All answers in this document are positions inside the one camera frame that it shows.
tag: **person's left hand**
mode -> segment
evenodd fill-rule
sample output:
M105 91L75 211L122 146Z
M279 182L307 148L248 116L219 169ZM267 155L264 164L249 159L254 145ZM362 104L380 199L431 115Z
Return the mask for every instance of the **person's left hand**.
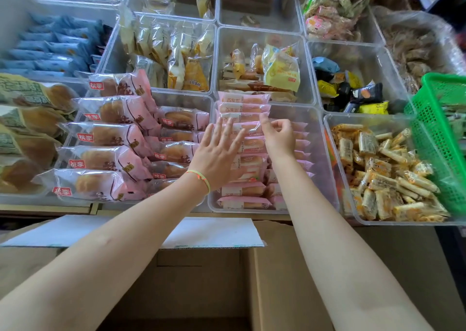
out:
M223 129L223 133L221 118L218 118L215 126L209 124L189 165L189 170L196 170L207 178L211 191L221 188L229 181L238 179L245 172L243 168L231 169L246 132L242 129L231 141L232 127L233 119L231 118Z

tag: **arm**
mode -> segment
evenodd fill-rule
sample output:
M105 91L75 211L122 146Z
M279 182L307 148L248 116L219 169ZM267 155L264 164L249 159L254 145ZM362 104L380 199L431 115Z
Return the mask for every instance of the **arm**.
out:
M432 331L380 258L296 162L290 121L262 117L261 124L302 253L335 330Z
M230 131L231 123L224 134L220 124L214 132L210 124L189 167L205 175L212 190L231 179L244 137L231 144ZM185 173L79 240L0 301L0 330L95 330L206 194L206 184Z

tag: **white cardboard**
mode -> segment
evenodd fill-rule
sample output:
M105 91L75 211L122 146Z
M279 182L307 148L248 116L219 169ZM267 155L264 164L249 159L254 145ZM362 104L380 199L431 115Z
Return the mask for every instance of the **white cardboard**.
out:
M0 246L67 248L108 222L108 216L66 215L20 234ZM263 247L250 218L186 217L161 249Z

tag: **green basket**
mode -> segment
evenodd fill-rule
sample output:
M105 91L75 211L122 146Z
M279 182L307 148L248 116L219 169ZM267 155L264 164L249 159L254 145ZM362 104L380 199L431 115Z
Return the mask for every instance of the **green basket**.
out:
M431 179L440 188L440 201L450 212L466 215L466 161L442 110L443 105L466 104L466 77L428 73L422 85L412 98L414 109L405 107L405 114L416 115L413 142L419 157L434 166Z

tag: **bracelet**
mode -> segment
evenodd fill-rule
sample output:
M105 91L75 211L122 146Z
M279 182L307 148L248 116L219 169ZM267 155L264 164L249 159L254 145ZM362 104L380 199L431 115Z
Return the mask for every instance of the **bracelet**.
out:
M210 183L201 172L198 172L197 170L187 170L186 173L194 173L195 175L198 176L198 179L201 179L202 181L204 181L204 183L206 183L207 190L209 191L207 194L210 194Z

